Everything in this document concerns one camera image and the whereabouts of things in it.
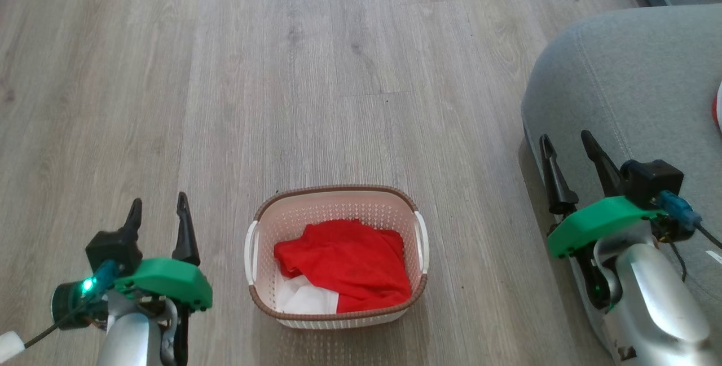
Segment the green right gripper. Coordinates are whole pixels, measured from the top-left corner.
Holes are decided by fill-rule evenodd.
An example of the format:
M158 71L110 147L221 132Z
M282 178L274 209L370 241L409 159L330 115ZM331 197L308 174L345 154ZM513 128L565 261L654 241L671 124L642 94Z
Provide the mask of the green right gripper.
M539 138L548 210L556 216L569 215L547 238L549 252L557 258L570 256L592 242L627 229L643 219L655 218L661 213L657 208L642 209L622 196L624 179L614 161L589 130L581 131L581 140L586 155L595 166L605 197L574 212L579 202L578 195L569 188L562 175L557 162L557 152L549 135L545 133Z

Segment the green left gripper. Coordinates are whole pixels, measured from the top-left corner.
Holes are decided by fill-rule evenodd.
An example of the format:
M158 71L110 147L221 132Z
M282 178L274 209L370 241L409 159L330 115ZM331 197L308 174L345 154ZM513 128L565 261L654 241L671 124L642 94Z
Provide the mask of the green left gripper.
M180 192L177 201L179 219L177 241L171 258L144 259L137 270L116 279L115 289L130 294L134 289L151 295L165 296L187 305L193 311L213 307L213 289L201 272L200 253L187 194ZM136 197L124 223L124 235L137 241L142 224L142 200Z

